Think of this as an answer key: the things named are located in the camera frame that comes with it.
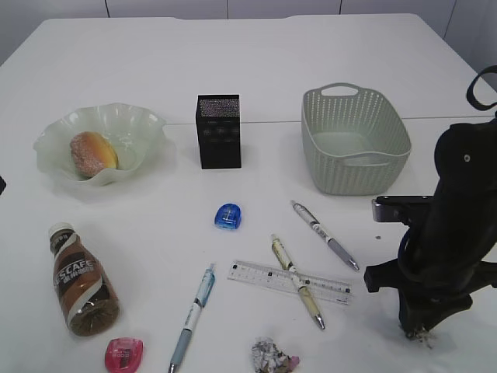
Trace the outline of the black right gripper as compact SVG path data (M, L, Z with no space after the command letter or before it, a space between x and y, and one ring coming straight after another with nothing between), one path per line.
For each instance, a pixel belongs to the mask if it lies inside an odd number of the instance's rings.
M370 293L398 290L405 333L433 329L468 310L471 293L496 286L496 265L484 260L496 244L494 209L375 209L373 216L408 226L397 258L364 274Z

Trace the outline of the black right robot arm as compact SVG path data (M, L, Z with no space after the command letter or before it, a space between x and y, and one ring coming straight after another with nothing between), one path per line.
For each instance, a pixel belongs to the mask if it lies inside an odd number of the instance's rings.
M395 259L365 270L367 290L395 288L405 335L468 310L471 293L496 286L484 257L496 244L496 122L453 124L436 143L432 196L380 196L377 222L408 226Z

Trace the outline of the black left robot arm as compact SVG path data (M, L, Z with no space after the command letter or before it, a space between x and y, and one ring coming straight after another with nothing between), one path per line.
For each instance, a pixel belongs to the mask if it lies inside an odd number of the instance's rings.
M0 176L0 195L2 195L3 191L5 190L5 188L6 188L6 182Z

